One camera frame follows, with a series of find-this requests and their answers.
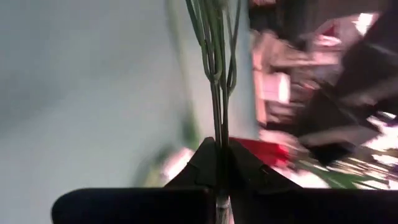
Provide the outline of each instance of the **wire bundle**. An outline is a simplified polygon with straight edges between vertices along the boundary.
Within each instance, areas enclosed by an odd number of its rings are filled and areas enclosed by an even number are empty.
[[[231,22],[228,0],[186,0],[193,30],[201,47],[203,67],[210,81],[213,119],[217,149],[218,223],[226,223],[229,205],[227,193],[227,156],[229,148],[228,100],[236,86],[236,42],[238,38],[241,0],[237,0],[235,21]],[[229,67],[226,69],[226,40],[224,21],[230,48]]]

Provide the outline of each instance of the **red object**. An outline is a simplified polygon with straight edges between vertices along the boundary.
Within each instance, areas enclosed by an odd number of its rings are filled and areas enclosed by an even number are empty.
[[[269,166],[284,166],[290,158],[288,150],[276,143],[241,138],[230,139],[241,143],[249,152]]]

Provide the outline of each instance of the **light blue wall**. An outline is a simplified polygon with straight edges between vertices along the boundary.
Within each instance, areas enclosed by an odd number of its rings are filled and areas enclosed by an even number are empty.
[[[165,4],[0,1],[1,224],[48,224],[54,200],[73,189],[134,185],[141,164],[181,145],[187,95],[202,134],[212,134],[209,89],[201,60],[191,62],[199,48],[185,8],[192,94],[183,88]],[[231,105],[233,129],[254,133],[254,111],[244,108],[252,105],[251,77],[244,75]]]

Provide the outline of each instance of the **black plastic piece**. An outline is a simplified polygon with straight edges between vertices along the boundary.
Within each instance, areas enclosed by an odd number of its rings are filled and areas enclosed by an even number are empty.
[[[61,196],[54,224],[214,223],[210,189],[81,189]]]

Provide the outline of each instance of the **white wall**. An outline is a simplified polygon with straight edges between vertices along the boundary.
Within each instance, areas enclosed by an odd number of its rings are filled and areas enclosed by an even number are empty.
[[[132,186],[142,164],[181,145],[187,92],[167,9],[163,0],[0,1],[0,223],[50,223],[61,194]],[[184,7],[179,18],[194,109],[212,135]],[[250,136],[252,81],[240,69],[231,126]]]

